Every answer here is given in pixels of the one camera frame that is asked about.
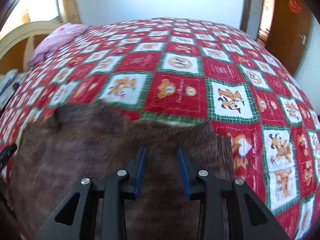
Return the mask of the brown knitted sweater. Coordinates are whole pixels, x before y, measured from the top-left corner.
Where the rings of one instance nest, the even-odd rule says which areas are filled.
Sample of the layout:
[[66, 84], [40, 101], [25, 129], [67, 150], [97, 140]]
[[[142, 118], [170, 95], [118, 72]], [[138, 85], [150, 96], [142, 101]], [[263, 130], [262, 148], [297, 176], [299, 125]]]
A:
[[101, 179], [148, 149], [142, 191], [126, 203], [129, 239], [195, 239], [199, 204], [187, 200], [176, 150], [221, 179], [234, 178], [231, 140], [212, 124], [175, 126], [136, 120], [101, 101], [58, 107], [23, 129], [9, 184], [19, 226], [33, 237], [65, 195], [84, 177]]

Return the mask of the white patterned pillow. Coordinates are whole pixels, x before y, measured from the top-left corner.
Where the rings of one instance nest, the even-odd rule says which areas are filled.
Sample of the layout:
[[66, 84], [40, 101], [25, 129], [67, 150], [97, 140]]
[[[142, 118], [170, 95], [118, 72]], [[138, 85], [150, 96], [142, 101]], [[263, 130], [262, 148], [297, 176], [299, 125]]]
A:
[[1, 110], [7, 105], [10, 98], [13, 96], [13, 94], [16, 92], [18, 87], [20, 86], [20, 80], [12, 81], [10, 85], [4, 90], [4, 92], [1, 94]]

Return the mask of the blue grey pillow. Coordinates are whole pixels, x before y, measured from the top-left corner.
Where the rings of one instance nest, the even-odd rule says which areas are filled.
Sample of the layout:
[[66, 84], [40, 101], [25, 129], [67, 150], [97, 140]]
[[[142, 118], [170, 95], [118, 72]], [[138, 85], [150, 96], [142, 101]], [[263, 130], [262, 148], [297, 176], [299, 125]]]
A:
[[0, 95], [2, 95], [10, 85], [12, 85], [15, 81], [17, 81], [17, 78], [18, 78], [18, 70], [17, 69], [12, 69], [12, 70], [8, 71], [1, 81]]

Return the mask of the cream wooden headboard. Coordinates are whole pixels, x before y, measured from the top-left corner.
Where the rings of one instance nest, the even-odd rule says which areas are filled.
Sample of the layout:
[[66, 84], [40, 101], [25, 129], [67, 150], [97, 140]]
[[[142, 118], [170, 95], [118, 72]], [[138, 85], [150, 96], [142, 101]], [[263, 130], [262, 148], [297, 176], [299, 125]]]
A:
[[28, 70], [28, 60], [37, 45], [62, 24], [55, 21], [29, 22], [1, 39], [1, 75], [12, 69]]

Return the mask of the pink pillow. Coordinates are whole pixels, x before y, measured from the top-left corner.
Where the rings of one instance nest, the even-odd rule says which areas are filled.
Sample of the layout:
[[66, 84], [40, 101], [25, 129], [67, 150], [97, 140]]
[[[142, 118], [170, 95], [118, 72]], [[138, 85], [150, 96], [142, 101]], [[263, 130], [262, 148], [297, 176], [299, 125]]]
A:
[[88, 31], [84, 24], [66, 23], [51, 32], [33, 51], [28, 59], [28, 67], [42, 61], [49, 54], [57, 51], [76, 37]]

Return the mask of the window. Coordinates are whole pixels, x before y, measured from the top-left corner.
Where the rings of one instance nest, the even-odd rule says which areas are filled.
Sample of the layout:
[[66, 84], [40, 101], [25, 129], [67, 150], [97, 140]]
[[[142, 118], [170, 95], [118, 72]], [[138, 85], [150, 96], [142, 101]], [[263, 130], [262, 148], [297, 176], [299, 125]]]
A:
[[19, 0], [14, 10], [30, 22], [51, 21], [61, 17], [58, 0]]

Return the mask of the yellow right curtain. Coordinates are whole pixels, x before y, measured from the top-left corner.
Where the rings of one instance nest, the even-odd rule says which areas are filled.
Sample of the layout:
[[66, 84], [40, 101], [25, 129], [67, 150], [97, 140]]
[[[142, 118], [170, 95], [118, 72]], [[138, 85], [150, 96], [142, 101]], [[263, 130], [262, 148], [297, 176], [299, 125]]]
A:
[[65, 23], [82, 23], [76, 0], [62, 0], [62, 7], [63, 21]]

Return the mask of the red patchwork bedspread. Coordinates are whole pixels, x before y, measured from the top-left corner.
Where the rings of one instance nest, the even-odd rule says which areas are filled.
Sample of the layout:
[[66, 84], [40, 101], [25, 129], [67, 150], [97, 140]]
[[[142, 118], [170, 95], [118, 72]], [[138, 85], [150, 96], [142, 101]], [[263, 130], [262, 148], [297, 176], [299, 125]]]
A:
[[291, 239], [319, 219], [319, 120], [281, 62], [226, 24], [152, 18], [89, 27], [31, 67], [1, 117], [1, 146], [64, 103], [102, 99], [129, 118], [231, 138], [235, 175]]

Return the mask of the brown wooden door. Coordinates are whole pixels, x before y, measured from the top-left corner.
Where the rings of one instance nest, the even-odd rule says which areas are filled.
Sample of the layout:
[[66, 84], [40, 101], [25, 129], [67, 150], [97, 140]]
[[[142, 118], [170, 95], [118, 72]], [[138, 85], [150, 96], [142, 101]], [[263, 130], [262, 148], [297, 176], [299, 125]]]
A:
[[[266, 50], [275, 56], [294, 75], [302, 60], [311, 28], [312, 12], [304, 0], [300, 0], [302, 11], [290, 11], [289, 0], [275, 0], [271, 30], [266, 42]], [[302, 45], [298, 35], [305, 35]]]

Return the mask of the red double happiness sticker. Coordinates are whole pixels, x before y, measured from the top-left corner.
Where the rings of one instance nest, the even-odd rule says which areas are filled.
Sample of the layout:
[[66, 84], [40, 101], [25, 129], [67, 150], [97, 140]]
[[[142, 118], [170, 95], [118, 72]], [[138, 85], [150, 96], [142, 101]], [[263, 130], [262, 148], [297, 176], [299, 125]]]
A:
[[295, 14], [299, 14], [302, 11], [300, 0], [289, 0], [288, 6], [289, 6], [290, 11]]

